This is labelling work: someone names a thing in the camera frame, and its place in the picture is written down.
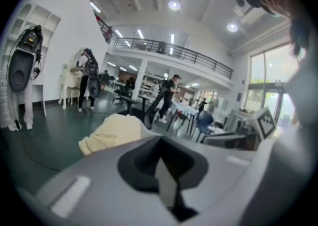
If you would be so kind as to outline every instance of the dark green floor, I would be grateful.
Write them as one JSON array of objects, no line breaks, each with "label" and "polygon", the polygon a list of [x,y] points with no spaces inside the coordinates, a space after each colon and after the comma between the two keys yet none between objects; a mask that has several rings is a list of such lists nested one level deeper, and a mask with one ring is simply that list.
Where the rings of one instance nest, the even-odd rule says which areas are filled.
[{"label": "dark green floor", "polygon": [[[27,130],[24,123],[20,132],[4,128],[2,132],[9,150],[1,144],[2,154],[13,182],[34,194],[58,172],[35,163],[31,158],[57,170],[63,170],[81,159],[83,155],[78,141],[98,128],[105,117],[125,109],[125,105],[113,105],[112,98],[112,94],[101,95],[96,100],[94,113],[85,110],[78,113],[76,100],[72,106],[67,104],[66,110],[58,103],[47,105],[46,117],[41,107],[34,107],[33,130]],[[185,133],[186,127],[187,122],[180,128],[178,137],[189,139]],[[155,131],[166,134],[166,128],[167,124],[157,123]],[[176,135],[173,127],[169,132]]]}]

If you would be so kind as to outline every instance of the recessed light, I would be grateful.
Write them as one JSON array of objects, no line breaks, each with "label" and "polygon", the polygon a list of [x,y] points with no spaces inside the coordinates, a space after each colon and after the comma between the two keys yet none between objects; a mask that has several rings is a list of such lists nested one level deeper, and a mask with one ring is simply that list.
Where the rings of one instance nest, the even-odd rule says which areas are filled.
[{"label": "recessed light", "polygon": [[168,6],[171,10],[174,10],[174,11],[181,10],[181,4],[179,4],[176,1],[171,1]]},{"label": "recessed light", "polygon": [[227,29],[231,32],[231,33],[236,33],[238,31],[238,26],[230,23],[227,25]]},{"label": "recessed light", "polygon": [[138,71],[138,69],[137,69],[136,67],[132,66],[132,65],[129,65],[129,67],[130,67],[131,69],[133,69],[134,71]]},{"label": "recessed light", "polygon": [[123,36],[121,35],[121,33],[118,30],[115,30],[115,32],[119,35],[120,38],[123,38]]},{"label": "recessed light", "polygon": [[171,43],[174,44],[174,34],[171,34]]},{"label": "recessed light", "polygon": [[140,30],[137,30],[137,32],[138,32],[140,38],[141,38],[141,39],[144,39],[144,36],[143,36],[143,34],[141,33],[141,31],[140,31]]},{"label": "recessed light", "polygon": [[93,7],[94,10],[96,10],[97,13],[101,13],[100,9],[93,2],[90,2],[90,5]]},{"label": "recessed light", "polygon": [[112,65],[112,66],[116,66],[115,64],[113,64],[112,62],[107,62],[109,65]]}]

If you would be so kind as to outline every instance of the metal railing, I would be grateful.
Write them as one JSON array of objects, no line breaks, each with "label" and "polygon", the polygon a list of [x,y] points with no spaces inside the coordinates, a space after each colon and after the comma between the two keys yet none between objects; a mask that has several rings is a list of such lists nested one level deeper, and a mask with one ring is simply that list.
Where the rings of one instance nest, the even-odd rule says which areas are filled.
[{"label": "metal railing", "polygon": [[[109,27],[101,19],[97,19],[97,22],[105,37]],[[174,44],[147,39],[119,38],[115,31],[112,32],[111,39],[108,43],[114,48],[130,48],[164,54],[196,65],[202,65],[205,68],[211,69],[213,72],[227,77],[228,79],[231,79],[232,77],[233,69],[230,67],[227,67],[226,65],[203,54]]]}]

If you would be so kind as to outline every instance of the ceiling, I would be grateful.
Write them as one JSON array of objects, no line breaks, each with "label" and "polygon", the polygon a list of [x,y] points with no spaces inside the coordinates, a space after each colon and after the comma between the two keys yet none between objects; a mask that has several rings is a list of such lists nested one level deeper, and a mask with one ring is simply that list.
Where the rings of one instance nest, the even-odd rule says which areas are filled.
[{"label": "ceiling", "polygon": [[[170,15],[172,10],[168,8],[168,3],[173,0],[91,0],[101,9],[101,18],[106,23],[117,16],[139,13],[141,16],[153,11],[159,11],[162,15]],[[233,49],[242,39],[252,39],[257,33],[262,33],[271,27],[283,23],[285,19],[275,18],[265,13],[261,9],[253,9],[249,14],[244,13],[249,9],[246,5],[239,8],[235,0],[175,0],[182,5],[182,9],[176,13],[178,18],[189,20],[201,24],[213,38],[216,38],[224,45],[227,51]],[[238,25],[237,33],[230,33],[226,30],[226,25],[234,22]],[[114,26],[124,37],[139,38],[137,29],[141,29],[144,38],[170,42],[171,33],[175,33],[175,44],[185,46],[189,34],[176,31],[173,23],[171,29],[160,28],[160,26],[134,26],[122,25]]]},{"label": "ceiling", "polygon": [[[129,67],[129,65],[132,65],[135,68],[139,69],[141,64],[140,59],[132,58],[132,57],[114,56],[110,54],[107,54],[107,56],[110,62],[116,64],[116,68],[124,67],[127,69],[128,72],[137,74],[138,71],[134,71],[133,69]],[[203,88],[209,88],[209,89],[211,88],[215,90],[224,89],[223,86],[220,86],[219,84],[214,83],[206,78],[200,77],[198,75],[194,75],[184,70],[163,65],[160,63],[148,61],[145,73],[149,75],[153,75],[153,76],[160,76],[160,77],[164,77],[164,74],[168,73],[169,78],[172,78],[174,74],[178,74],[181,76],[180,85],[183,85],[183,86],[199,83],[200,84],[199,89],[203,89]]]}]

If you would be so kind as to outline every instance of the jeans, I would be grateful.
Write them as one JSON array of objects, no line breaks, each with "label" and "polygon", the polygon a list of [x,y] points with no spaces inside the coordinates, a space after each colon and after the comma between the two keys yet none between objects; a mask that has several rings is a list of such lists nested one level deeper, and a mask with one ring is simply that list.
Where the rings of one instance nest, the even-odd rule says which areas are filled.
[{"label": "jeans", "polygon": [[[88,76],[83,76],[80,82],[79,109],[83,107],[84,96],[87,88]],[[95,99],[89,95],[90,106],[94,107]]]},{"label": "jeans", "polygon": [[164,104],[159,111],[160,113],[160,118],[163,118],[163,115],[167,112],[167,110],[170,108],[171,100],[168,98],[164,98]]}]

